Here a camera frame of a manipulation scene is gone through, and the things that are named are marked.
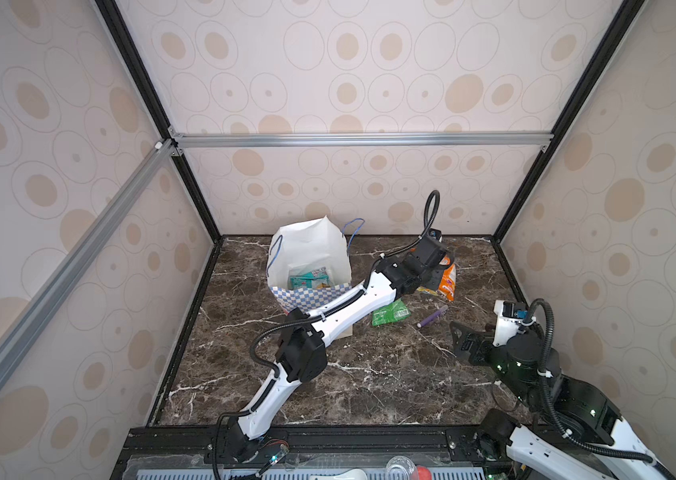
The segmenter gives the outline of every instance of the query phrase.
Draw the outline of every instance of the red ball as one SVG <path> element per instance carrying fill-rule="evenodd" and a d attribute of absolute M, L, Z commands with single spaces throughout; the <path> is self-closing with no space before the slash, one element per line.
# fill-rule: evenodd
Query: red ball
<path fill-rule="evenodd" d="M 431 480 L 431 471 L 426 467 L 418 466 L 418 480 Z"/>

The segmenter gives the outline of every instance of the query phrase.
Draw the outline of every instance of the green snack package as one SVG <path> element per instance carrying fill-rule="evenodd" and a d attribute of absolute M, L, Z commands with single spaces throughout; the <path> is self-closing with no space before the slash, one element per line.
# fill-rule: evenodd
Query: green snack package
<path fill-rule="evenodd" d="M 410 316 L 410 311 L 401 299 L 383 306 L 372 312 L 372 326 L 383 325 L 384 323 L 393 323 L 404 320 Z"/>

